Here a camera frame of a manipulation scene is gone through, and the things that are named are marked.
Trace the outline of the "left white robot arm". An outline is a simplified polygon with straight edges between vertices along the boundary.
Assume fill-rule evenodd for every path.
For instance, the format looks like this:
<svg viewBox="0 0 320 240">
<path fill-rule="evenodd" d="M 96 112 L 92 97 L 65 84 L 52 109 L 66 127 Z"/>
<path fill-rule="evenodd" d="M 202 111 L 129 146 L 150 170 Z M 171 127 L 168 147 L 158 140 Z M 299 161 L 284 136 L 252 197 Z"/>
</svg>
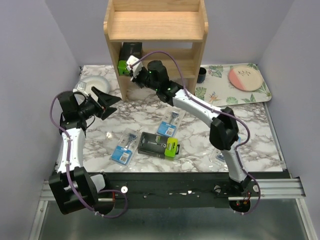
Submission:
<svg viewBox="0 0 320 240">
<path fill-rule="evenodd" d="M 113 105 L 121 101 L 121 98 L 104 93 L 94 86 L 91 90 L 97 99 L 79 91 L 63 91 L 54 98 L 62 109 L 59 122 L 53 123 L 59 130 L 62 142 L 57 169 L 48 183 L 64 215 L 84 208 L 96 212 L 99 197 L 107 197 L 111 191 L 104 173 L 87 172 L 83 166 L 83 149 L 87 120 L 91 117 L 105 120 L 117 110 Z"/>
</svg>

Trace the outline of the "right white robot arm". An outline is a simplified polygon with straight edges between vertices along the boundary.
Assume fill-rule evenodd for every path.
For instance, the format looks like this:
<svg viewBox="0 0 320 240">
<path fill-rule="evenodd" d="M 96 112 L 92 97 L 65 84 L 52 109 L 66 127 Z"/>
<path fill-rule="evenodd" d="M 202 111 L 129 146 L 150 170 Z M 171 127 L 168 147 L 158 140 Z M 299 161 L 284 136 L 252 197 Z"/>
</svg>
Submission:
<svg viewBox="0 0 320 240">
<path fill-rule="evenodd" d="M 160 60 L 153 60 L 148 67 L 136 57 L 126 62 L 131 81 L 140 88 L 149 88 L 158 98 L 172 107 L 180 108 L 204 122 L 209 128 L 209 141 L 221 151 L 228 167 L 230 191 L 241 196 L 248 190 L 252 180 L 245 170 L 238 153 L 240 120 L 231 108 L 218 108 L 191 94 L 184 86 L 169 79 L 167 69 Z"/>
</svg>

